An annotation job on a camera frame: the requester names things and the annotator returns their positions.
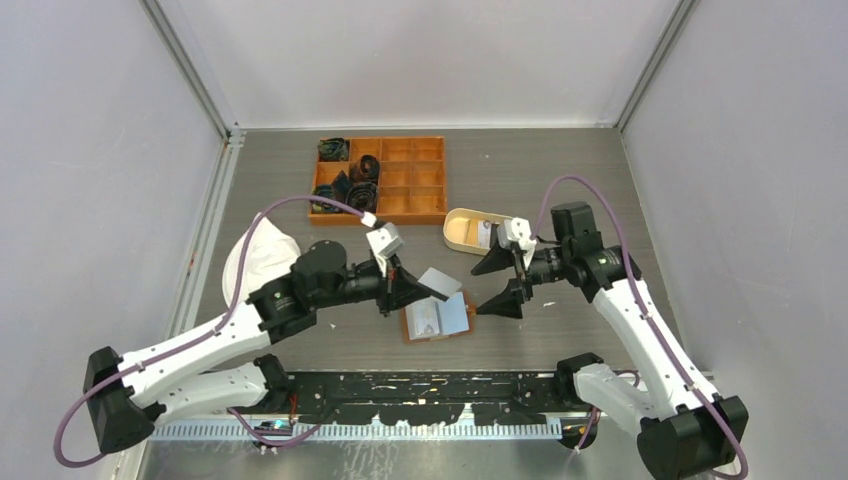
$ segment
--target metal surface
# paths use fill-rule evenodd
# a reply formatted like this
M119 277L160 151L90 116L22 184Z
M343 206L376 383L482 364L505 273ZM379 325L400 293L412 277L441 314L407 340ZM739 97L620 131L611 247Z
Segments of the metal surface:
M256 212L286 195L307 192L317 142L333 135L351 136L347 131L247 133L203 290L199 321L215 318L226 308L220 281L224 262ZM552 177L585 175L616 209L658 309L675 330L616 130L398 130L374 131L373 135L444 135L449 209L467 207L535 219L542 191ZM614 244L609 219L582 186L563 184L551 198L557 203L575 200L589 202L605 241ZM333 239L345 246L348 261L368 258L365 228L313 227L307 220L307 210L306 204L286 205L272 212L269 219L301 248ZM546 219L541 233L550 237L550 230ZM463 282L463 288L478 303L503 290L509 272L471 276L471 268L482 257L449 249L440 226L406 226L400 233L405 241L400 257L414 274L437 268ZM270 352L290 371L550 370L558 360L586 351L599 354L613 368L632 368L615 332L579 290L561 282L538 287L534 294L523 320L478 316L471 335L415 345L402 342L397 315L380 316L373 302L322 309L316 326L272 346ZM233 359L225 367L254 356Z
M156 31L159 32L165 46L168 47L171 56L185 77L188 86L197 97L201 106L203 106L203 110L215 126L218 134L221 135L221 138L227 138L230 129L225 124L221 113L218 111L218 107L215 106L215 102L212 100L211 95L209 95L209 91L203 84L203 80L194 68L185 48L183 48L180 38L174 31L173 25L171 25L171 22L163 11L159 0L139 0L139 3L141 3L141 6L147 12L150 21L153 23Z
M307 442L260 455L249 442L155 442L143 480L166 479L649 479L636 442L606 418L568 469L553 440Z
M230 193L236 162L243 145L241 130L234 130L225 147L221 149L218 165L203 203L203 218L192 242L193 265L179 286L174 310L163 340L179 335L194 325L203 285L211 262L212 251L218 238L224 205ZM141 459L147 442L121 452L111 477L113 480L131 480L138 476Z
M280 417L261 417L249 420L256 428L262 421ZM296 424L293 436L300 435L310 425ZM322 425L308 441L456 441L456 440L558 440L562 436L558 418L549 418L546 424L536 425L475 425L470 414L451 425L434 424L410 426L406 422L383 425L375 419L371 425ZM274 437L285 440L288 437ZM193 441L223 442L250 441L252 437L233 417L214 419L192 419L170 423L158 428L150 437L151 442Z
M203 219L193 243L194 263L180 290L176 311L166 338L179 335L194 326L201 294L209 272L209 265L212 262L215 242L218 239L218 229L221 227L224 206L227 204L230 187L235 176L236 163L243 144L244 135L241 130L233 131L227 146L218 159L215 177L204 202Z
M654 76L662 66L668 56L668 52L674 46L674 41L686 24L686 19L689 18L692 11L698 6L698 3L700 3L700 0L680 0L680 3L677 4L674 13L671 14L671 18L669 18L668 24L660 36L659 42L657 42L654 53L651 54L650 60L648 60L645 69L642 70L642 74L639 76L639 81L636 82L630 98L627 99L627 103L624 105L621 117L619 117L618 122L615 124L615 128L620 132L624 132L627 128L627 124L642 101L642 97L645 96L645 92L651 85Z

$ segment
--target gray metal table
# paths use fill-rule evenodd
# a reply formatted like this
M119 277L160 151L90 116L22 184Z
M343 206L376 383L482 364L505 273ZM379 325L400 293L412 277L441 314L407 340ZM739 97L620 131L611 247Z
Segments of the gray metal table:
M334 135L444 135L448 208L535 219L542 192L553 177L585 175L615 208L659 310L675 330L621 139L612 129L249 132L215 245L199 319L206 321L224 311L224 261L256 212L286 195L308 193L317 141ZM589 201L606 242L616 243L606 214L581 185L564 184L552 198L554 202L575 200ZM329 238L345 245L350 261L368 256L362 228L312 227L305 205L284 206L270 219L301 248ZM550 237L551 232L548 218L543 233ZM472 277L469 271L480 257L448 249L440 227L403 227L401 234L406 240L401 258L414 273L423 273L429 266L438 268L462 281L478 303L506 285L508 272ZM563 282L536 288L535 293L525 307L524 320L477 317L472 335L415 345L402 343L397 317L381 317L372 303L330 308L319 312L318 325L270 351L290 370L551 370L558 360L586 351L601 355L613 367L632 367L615 333L579 291Z

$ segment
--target cable connector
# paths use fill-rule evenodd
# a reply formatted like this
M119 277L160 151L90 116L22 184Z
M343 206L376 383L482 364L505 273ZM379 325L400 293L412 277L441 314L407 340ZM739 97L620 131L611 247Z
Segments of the cable connector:
M374 228L374 225L377 224L377 216L371 212L363 212L362 218L359 221L366 227Z
M401 247L403 247L403 239L397 231L397 227L393 223L387 223L382 227L372 230L365 234L368 239L368 245L371 247L371 252L377 260L377 265L380 267L383 277L388 271L388 260L392 255L395 255Z

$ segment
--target white label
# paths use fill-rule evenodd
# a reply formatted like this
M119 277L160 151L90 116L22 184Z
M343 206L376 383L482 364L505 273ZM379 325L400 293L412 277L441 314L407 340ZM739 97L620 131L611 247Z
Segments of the white label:
M492 237L492 222L483 220L477 222L477 246L489 248L489 239Z

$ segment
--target black joint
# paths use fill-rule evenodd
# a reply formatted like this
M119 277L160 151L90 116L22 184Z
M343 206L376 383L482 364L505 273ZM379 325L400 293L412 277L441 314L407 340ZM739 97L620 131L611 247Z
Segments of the black joint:
M105 347L88 357L83 392L118 372L120 357ZM154 404L142 410L130 400L132 390L118 380L94 394L87 402L88 413L101 453L116 453L136 445L153 433L153 422L164 412Z
M739 397L713 403L737 440L748 424ZM685 478L732 462L736 452L706 407L683 411L663 421L642 420L636 437L642 462L654 478Z
M263 355L253 361L265 377L268 393L256 405L238 407L243 414L274 413L285 411L291 393L291 381L280 360L274 355Z
M553 389L557 400L574 406L584 406L586 403L577 395L574 384L574 375L583 367L604 363L604 359L594 353L583 353L576 357L557 362L557 369L553 378Z

